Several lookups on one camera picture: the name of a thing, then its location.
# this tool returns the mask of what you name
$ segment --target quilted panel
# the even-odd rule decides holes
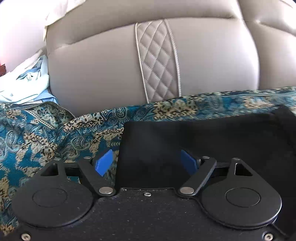
[[[136,34],[148,102],[178,97],[176,61],[166,23],[138,23]]]

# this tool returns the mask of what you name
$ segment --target blue paisley fabric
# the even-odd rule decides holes
[[[53,102],[0,104],[0,230],[8,234],[17,226],[11,210],[13,194],[54,156],[73,162],[112,149],[114,162],[105,178],[113,182],[127,121],[204,120],[266,113],[281,104],[296,114],[295,87],[184,96],[78,118]]]

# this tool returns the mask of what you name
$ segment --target beige leather sofa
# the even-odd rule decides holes
[[[292,0],[87,0],[46,43],[51,91],[75,115],[296,86]]]

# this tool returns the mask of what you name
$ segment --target sofa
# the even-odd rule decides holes
[[[46,44],[51,91],[76,116],[296,86],[293,0],[87,0]]]

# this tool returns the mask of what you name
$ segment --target white cloth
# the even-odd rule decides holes
[[[22,104],[48,88],[48,61],[45,55],[40,57],[41,53],[38,51],[12,72],[0,77],[0,102]]]
[[[46,16],[43,30],[43,41],[46,39],[47,26],[64,17],[68,12],[83,4],[86,0],[58,0],[52,1],[49,13]]]

